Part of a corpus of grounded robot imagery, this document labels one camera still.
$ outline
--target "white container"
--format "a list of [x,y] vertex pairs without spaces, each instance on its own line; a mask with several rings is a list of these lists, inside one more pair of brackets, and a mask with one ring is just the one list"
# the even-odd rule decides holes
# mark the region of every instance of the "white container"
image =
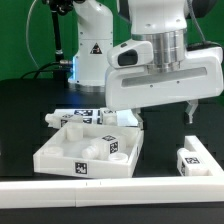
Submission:
[[[77,132],[77,139],[70,139]],[[123,163],[105,160],[83,159],[82,151],[91,146],[93,139],[114,135],[123,136],[126,147],[121,153],[127,155],[128,160]],[[66,123],[43,147],[33,156],[34,171],[39,173],[58,174],[85,178],[127,178],[132,177],[143,144],[143,131],[133,127],[117,127],[84,123]],[[63,149],[60,153],[47,153],[49,147]]]

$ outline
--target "green wall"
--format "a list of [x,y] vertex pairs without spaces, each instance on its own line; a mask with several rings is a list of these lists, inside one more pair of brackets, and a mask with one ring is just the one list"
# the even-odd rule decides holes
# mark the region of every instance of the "green wall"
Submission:
[[[35,70],[25,40],[26,20],[33,0],[0,1],[0,80],[19,78]],[[114,14],[114,44],[129,39],[130,27],[116,13],[116,0],[99,0]],[[219,0],[213,11],[199,23],[208,40],[224,45],[224,0]],[[30,24],[30,47],[39,65],[54,61],[54,38],[49,7],[39,0]],[[77,52],[77,24],[75,13],[60,17],[62,45],[65,57],[71,59]],[[198,41],[192,22],[188,22],[188,42]]]

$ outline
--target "black tabletop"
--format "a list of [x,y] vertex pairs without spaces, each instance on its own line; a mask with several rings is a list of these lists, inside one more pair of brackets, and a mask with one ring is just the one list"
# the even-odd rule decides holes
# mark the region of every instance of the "black tabletop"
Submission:
[[[55,133],[44,122],[59,108],[100,108],[104,95],[64,88],[53,80],[0,82],[0,181],[75,179],[33,172],[33,154]],[[186,125],[186,103],[145,108],[144,145],[134,178],[176,176],[176,152],[184,136],[196,135],[224,168],[224,108],[217,99],[200,101]],[[0,210],[0,223],[223,223],[224,203]]]

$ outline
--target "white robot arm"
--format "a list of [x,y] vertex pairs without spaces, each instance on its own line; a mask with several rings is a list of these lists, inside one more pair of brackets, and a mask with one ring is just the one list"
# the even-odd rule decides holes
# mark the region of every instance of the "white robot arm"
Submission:
[[133,109],[221,94],[222,49],[186,50],[186,0],[126,2],[132,39],[108,52],[108,108]]

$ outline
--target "white box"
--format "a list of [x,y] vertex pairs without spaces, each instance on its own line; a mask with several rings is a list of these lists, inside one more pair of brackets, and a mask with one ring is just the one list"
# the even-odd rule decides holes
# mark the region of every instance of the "white box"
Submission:
[[[83,132],[83,139],[78,137],[77,140],[74,138],[75,141],[71,141],[73,138],[69,136],[69,130],[74,130],[74,133],[75,130],[80,130]],[[126,163],[82,158],[82,150],[90,146],[92,139],[115,133],[125,136],[127,147],[122,153],[128,155]],[[68,122],[34,154],[34,172],[85,178],[132,177],[143,137],[143,131],[139,128]]]

